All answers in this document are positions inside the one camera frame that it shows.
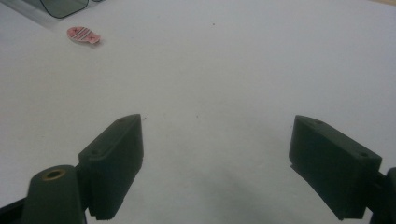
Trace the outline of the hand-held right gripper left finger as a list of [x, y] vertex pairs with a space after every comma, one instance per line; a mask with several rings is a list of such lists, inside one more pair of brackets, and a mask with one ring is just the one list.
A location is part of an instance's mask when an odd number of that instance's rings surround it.
[[115, 120], [78, 154], [82, 206], [97, 220], [110, 220], [142, 167], [141, 116]]

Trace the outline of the clear plastic container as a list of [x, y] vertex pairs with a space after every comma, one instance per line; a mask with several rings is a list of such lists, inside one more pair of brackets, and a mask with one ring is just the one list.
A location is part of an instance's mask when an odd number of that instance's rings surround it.
[[96, 7], [106, 0], [0, 0], [24, 18], [43, 27], [51, 27], [66, 18]]

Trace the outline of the pink striped oval sticker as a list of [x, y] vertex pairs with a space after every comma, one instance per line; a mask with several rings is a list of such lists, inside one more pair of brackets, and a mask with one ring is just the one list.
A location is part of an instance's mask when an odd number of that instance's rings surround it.
[[88, 42], [90, 44], [95, 44], [101, 39], [101, 36], [89, 28], [82, 26], [71, 27], [66, 31], [66, 34], [71, 40], [77, 42]]

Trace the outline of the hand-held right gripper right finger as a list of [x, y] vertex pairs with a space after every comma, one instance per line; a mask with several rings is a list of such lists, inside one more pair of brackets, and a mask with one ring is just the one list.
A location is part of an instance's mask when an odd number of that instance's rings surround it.
[[291, 167], [337, 218], [363, 217], [380, 156], [325, 122], [298, 115], [289, 158]]

